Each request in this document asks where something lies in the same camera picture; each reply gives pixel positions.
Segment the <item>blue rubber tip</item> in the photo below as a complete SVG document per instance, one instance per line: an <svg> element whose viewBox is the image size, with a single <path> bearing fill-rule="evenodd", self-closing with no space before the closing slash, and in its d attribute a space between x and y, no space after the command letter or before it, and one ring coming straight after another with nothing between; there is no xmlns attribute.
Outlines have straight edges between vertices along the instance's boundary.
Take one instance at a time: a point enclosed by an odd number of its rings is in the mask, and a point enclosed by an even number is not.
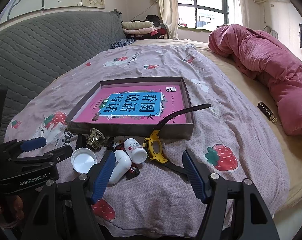
<svg viewBox="0 0 302 240"><path fill-rule="evenodd" d="M198 174L196 167L194 166L191 158L186 152L182 155L183 167L191 183L195 196L201 201L205 201L207 196L205 194L205 184Z"/></svg>
<svg viewBox="0 0 302 240"><path fill-rule="evenodd" d="M38 138L34 138L34 139L23 142L20 145L20 149L23 152L29 152L29 151L32 151L32 150L45 146L46 143L47 143L47 140L44 137L38 137Z"/></svg>
<svg viewBox="0 0 302 240"><path fill-rule="evenodd" d="M103 164L99 175L94 181L93 194L91 196L91 203L95 204L99 199L103 197L103 194L107 188L107 184L111 177L115 166L115 153L110 152L109 157Z"/></svg>

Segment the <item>white floor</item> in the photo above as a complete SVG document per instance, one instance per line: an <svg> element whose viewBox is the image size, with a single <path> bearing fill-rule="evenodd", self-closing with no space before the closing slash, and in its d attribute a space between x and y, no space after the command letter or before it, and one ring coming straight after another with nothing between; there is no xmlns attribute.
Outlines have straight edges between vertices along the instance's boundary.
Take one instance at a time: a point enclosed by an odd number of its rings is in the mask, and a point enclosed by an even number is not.
<svg viewBox="0 0 302 240"><path fill-rule="evenodd" d="M294 207L284 209L274 216L281 240L292 240L302 226L302 200Z"/></svg>

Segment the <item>cream curtain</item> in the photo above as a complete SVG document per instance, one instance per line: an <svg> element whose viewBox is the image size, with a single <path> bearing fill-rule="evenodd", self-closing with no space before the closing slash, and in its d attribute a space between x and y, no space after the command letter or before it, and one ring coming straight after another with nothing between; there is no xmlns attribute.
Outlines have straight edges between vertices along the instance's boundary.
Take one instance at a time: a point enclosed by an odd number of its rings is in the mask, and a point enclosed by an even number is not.
<svg viewBox="0 0 302 240"><path fill-rule="evenodd" d="M179 11L177 0L158 0L162 21L167 26L169 39L178 39Z"/></svg>
<svg viewBox="0 0 302 240"><path fill-rule="evenodd" d="M236 23L249 27L250 12L248 0L228 0L229 3L229 24Z"/></svg>

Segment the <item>white bottle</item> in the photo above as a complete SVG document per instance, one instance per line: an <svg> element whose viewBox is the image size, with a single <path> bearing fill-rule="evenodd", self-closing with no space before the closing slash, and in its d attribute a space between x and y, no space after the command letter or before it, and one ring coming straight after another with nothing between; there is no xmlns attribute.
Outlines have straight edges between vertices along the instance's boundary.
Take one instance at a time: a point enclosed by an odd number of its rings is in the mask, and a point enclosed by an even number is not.
<svg viewBox="0 0 302 240"><path fill-rule="evenodd" d="M117 183L122 176L131 168L130 157L123 150L116 150L115 152L115 167L111 174L108 184Z"/></svg>
<svg viewBox="0 0 302 240"><path fill-rule="evenodd" d="M147 151L133 138L126 139L124 148L135 164L140 164L147 159Z"/></svg>

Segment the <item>silver bolt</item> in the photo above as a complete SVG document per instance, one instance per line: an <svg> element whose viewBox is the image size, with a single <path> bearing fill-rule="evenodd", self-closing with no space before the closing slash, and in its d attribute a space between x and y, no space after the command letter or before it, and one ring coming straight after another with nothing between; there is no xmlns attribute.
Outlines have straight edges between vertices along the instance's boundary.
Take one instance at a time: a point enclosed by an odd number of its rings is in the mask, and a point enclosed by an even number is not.
<svg viewBox="0 0 302 240"><path fill-rule="evenodd" d="M79 180L86 180L87 179L87 177L88 177L88 175L87 174L81 174L81 175L79 175Z"/></svg>
<svg viewBox="0 0 302 240"><path fill-rule="evenodd" d="M245 179L245 180L244 180L244 183L245 183L246 185L252 185L252 181L251 181L250 179Z"/></svg>
<svg viewBox="0 0 302 240"><path fill-rule="evenodd" d="M48 181L46 182L46 185L47 185L47 186L52 186L53 183L54 183L54 181L53 181L52 179L50 179L50 180L48 180Z"/></svg>
<svg viewBox="0 0 302 240"><path fill-rule="evenodd" d="M220 177L217 173L212 173L210 176L212 179L218 179Z"/></svg>

